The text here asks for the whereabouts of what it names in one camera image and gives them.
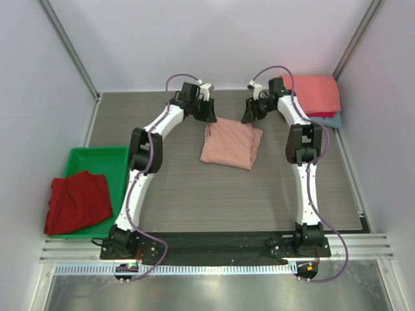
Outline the pink printed t shirt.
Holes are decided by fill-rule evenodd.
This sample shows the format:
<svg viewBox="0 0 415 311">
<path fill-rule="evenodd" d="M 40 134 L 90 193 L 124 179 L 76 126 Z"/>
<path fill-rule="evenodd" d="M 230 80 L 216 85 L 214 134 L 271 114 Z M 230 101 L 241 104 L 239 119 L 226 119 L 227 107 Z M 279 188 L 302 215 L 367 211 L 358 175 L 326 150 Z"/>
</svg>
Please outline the pink printed t shirt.
<svg viewBox="0 0 415 311">
<path fill-rule="evenodd" d="M 204 163 L 251 170 L 263 130 L 251 123 L 218 118 L 206 125 L 200 160 Z"/>
</svg>

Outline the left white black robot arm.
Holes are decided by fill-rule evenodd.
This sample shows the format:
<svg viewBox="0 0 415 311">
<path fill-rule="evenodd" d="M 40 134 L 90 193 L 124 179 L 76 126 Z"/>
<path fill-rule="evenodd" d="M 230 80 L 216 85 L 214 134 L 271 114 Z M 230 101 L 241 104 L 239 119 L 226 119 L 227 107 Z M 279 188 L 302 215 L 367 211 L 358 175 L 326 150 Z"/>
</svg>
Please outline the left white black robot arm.
<svg viewBox="0 0 415 311">
<path fill-rule="evenodd" d="M 128 183 L 126 195 L 115 223 L 110 229 L 103 251 L 130 259 L 138 251 L 138 221 L 142 205 L 155 174 L 163 163 L 164 138 L 186 117 L 202 122 L 216 122 L 213 84 L 198 80 L 185 82 L 181 90 L 169 99 L 163 111 L 144 128 L 132 132 L 128 153 Z"/>
</svg>

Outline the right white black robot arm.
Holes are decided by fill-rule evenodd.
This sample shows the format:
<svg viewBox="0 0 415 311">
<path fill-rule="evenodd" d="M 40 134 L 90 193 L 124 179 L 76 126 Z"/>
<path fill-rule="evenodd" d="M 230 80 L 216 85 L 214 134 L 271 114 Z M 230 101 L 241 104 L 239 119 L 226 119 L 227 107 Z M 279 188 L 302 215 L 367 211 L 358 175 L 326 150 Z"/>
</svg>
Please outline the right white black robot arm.
<svg viewBox="0 0 415 311">
<path fill-rule="evenodd" d="M 316 169 L 322 152 L 323 129 L 313 124 L 302 110 L 295 92 L 286 89 L 282 78 L 268 81 L 268 91 L 251 80 L 247 86 L 253 96 L 246 99 L 243 124 L 280 112 L 289 125 L 285 157 L 292 165 L 296 182 L 297 216 L 291 238 L 273 236 L 267 240 L 270 254 L 284 257 L 313 257 L 324 244 L 324 228 L 318 216 Z"/>
</svg>

